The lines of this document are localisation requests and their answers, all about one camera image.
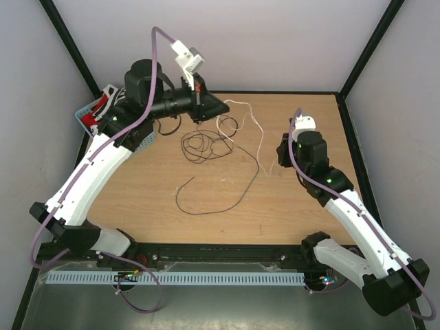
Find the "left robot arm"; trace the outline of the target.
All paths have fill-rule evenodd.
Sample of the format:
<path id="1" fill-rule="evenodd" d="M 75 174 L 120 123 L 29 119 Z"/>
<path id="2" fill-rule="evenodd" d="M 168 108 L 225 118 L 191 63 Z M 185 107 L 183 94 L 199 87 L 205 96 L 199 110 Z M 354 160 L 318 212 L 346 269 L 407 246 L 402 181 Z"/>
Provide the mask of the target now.
<path id="1" fill-rule="evenodd" d="M 124 75 L 125 97 L 103 114 L 89 150 L 62 188 L 45 203 L 36 202 L 30 214 L 66 248 L 76 254 L 90 250 L 112 254 L 121 266 L 138 256 L 132 238 L 120 230 L 91 223 L 89 209 L 117 168 L 153 132 L 153 121 L 186 113 L 196 124 L 229 111 L 212 95 L 199 74 L 195 86 L 182 78 L 181 87 L 165 90 L 171 82 L 150 59 L 134 62 Z"/>

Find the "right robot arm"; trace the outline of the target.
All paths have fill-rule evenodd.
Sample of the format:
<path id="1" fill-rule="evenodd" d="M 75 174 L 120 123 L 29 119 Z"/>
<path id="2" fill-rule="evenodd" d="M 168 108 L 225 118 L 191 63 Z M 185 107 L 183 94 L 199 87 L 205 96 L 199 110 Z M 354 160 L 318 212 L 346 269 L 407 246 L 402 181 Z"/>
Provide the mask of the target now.
<path id="1" fill-rule="evenodd" d="M 383 231 L 347 176 L 330 166 L 327 143 L 319 132 L 284 133 L 276 151 L 278 163 L 296 169 L 302 186 L 343 225 L 360 250 L 356 254 L 316 232 L 301 242 L 300 258 L 307 267 L 333 268 L 356 285 L 381 316 L 425 294 L 428 265 L 412 259 Z"/>

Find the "black white striped cloth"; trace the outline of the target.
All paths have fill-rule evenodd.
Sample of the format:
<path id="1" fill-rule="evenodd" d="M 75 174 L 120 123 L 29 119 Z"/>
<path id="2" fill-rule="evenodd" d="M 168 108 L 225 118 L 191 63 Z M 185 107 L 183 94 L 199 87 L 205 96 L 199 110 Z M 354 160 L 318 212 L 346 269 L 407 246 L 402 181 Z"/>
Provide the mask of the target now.
<path id="1" fill-rule="evenodd" d="M 92 116 L 96 122 L 101 121 L 106 112 L 123 101 L 126 97 L 126 88 L 117 88 L 112 84 L 108 84 L 102 90 L 102 97 L 92 111 Z"/>

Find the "red cloth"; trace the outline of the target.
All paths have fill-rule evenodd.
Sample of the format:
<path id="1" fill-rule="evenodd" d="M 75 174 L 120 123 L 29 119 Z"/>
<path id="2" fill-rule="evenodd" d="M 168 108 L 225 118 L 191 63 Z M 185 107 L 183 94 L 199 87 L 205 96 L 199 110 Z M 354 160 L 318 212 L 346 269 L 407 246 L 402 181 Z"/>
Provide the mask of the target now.
<path id="1" fill-rule="evenodd" d="M 101 97 L 101 99 L 99 100 L 99 102 L 97 103 L 97 105 L 93 108 L 93 110 L 90 113 L 86 113 L 85 115 L 83 115 L 80 120 L 81 122 L 85 125 L 86 129 L 92 134 L 95 135 L 98 129 L 98 120 L 96 119 L 97 117 L 97 112 L 99 110 L 103 110 L 105 105 L 108 102 L 109 97 L 108 96 L 103 96 Z"/>

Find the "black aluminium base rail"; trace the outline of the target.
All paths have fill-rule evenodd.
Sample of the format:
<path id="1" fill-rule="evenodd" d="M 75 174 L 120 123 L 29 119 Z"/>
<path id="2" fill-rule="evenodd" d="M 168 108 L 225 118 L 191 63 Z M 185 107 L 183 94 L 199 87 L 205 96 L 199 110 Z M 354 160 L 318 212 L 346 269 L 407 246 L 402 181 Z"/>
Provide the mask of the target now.
<path id="1" fill-rule="evenodd" d="M 46 262 L 65 249 L 60 243 L 43 243 L 37 252 L 36 261 Z M 321 263 L 311 264 L 304 258 L 301 245 L 222 245 L 222 244 L 172 244 L 135 243 L 124 258 L 136 261 L 149 269 L 157 269 L 165 263 L 260 263 L 275 264 L 281 269 L 318 272 L 330 269 Z M 113 270 L 131 270 L 130 263 L 108 256 L 99 258 L 96 252 L 83 254 L 68 252 L 61 261 L 96 261 L 98 267 Z"/>

